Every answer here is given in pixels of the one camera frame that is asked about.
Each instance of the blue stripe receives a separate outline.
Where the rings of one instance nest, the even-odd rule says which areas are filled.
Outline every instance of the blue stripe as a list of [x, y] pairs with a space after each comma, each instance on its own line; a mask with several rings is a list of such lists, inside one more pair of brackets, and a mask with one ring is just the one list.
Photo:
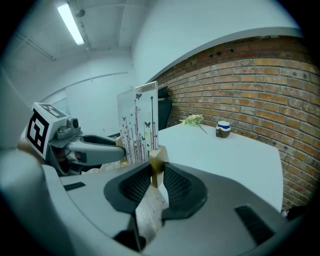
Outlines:
[[221, 124], [218, 124], [218, 127], [221, 127], [221, 128], [223, 128], [223, 129], [228, 129], [228, 128], [230, 128], [230, 126], [224, 126], [224, 125], [221, 125]]

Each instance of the mug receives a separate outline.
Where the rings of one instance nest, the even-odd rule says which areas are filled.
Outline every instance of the mug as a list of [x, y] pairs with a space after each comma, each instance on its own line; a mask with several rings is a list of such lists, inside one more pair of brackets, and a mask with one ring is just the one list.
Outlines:
[[226, 138], [231, 132], [230, 123], [226, 121], [219, 121], [215, 127], [215, 136], [220, 138]]

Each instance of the ceiling light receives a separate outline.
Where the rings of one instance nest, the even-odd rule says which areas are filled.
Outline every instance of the ceiling light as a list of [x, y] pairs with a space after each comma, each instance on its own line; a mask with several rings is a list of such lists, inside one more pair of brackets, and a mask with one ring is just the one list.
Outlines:
[[65, 3], [61, 6], [59, 6], [58, 8], [58, 12], [61, 16], [61, 18], [64, 21], [64, 24], [66, 25], [66, 27], [68, 28], [71, 36], [73, 37], [74, 41], [76, 42], [76, 44], [79, 45], [83, 45], [85, 43], [85, 41], [83, 40], [76, 22], [74, 20], [74, 17], [72, 16], [69, 4]]

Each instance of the ceiling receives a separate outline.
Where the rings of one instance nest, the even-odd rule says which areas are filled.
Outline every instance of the ceiling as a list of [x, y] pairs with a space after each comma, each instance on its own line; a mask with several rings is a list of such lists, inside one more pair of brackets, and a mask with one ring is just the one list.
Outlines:
[[[82, 52], [128, 48], [152, 0], [68, 0], [83, 45], [76, 44], [57, 10], [66, 1], [37, 3], [11, 40], [7, 52], [10, 58], [6, 58], [9, 63], [27, 72], [43, 58], [56, 61]], [[85, 11], [82, 17], [80, 10]]]

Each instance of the brick wall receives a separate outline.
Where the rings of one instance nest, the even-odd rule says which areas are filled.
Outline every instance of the brick wall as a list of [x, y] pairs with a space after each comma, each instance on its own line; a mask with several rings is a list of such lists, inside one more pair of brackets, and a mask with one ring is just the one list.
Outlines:
[[279, 149], [287, 210], [308, 204], [320, 179], [319, 74], [301, 39], [269, 36], [206, 49], [156, 80], [173, 100], [169, 126], [202, 114]]

